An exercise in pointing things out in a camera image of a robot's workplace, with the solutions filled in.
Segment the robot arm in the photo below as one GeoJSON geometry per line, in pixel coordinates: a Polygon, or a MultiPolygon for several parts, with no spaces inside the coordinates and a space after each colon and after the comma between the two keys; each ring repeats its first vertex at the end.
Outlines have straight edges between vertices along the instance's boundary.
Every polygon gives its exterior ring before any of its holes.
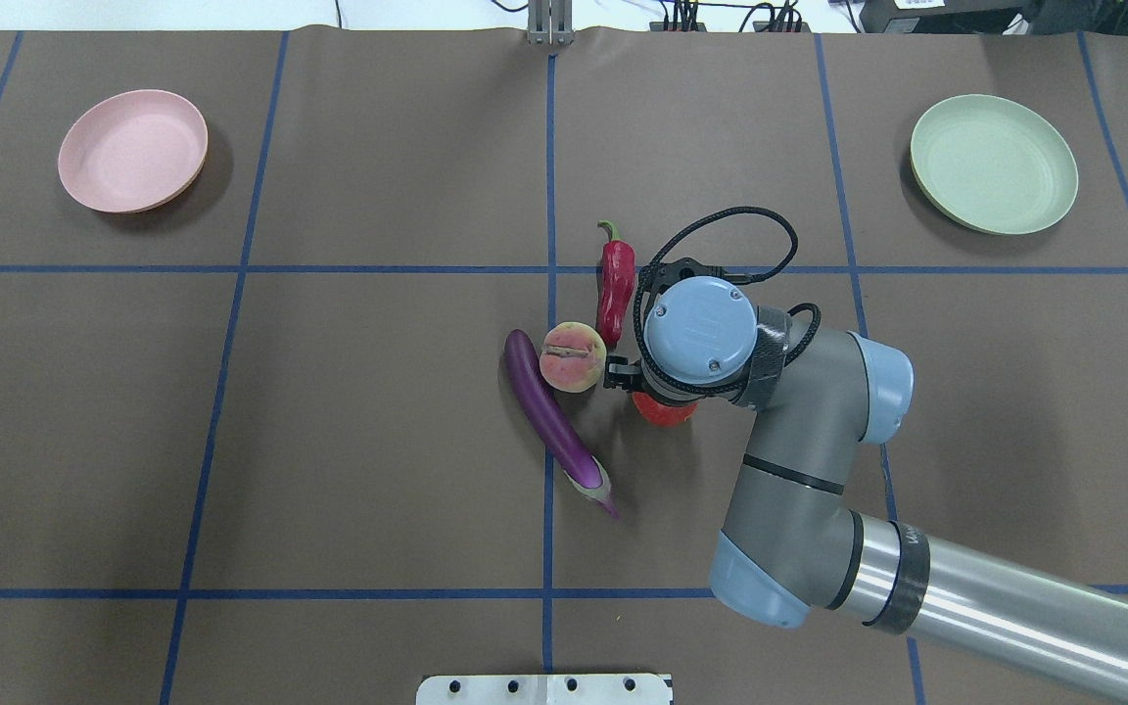
{"type": "Polygon", "coordinates": [[[684,406],[752,411],[710,588],[749,620],[795,629],[811,610],[928,638],[1073,690],[1128,704],[1128,601],[1014,565],[843,495],[860,446],[890,441],[913,404],[913,363],[816,305],[754,305],[752,275],[697,263],[645,268],[635,361],[607,385],[684,406]]]}

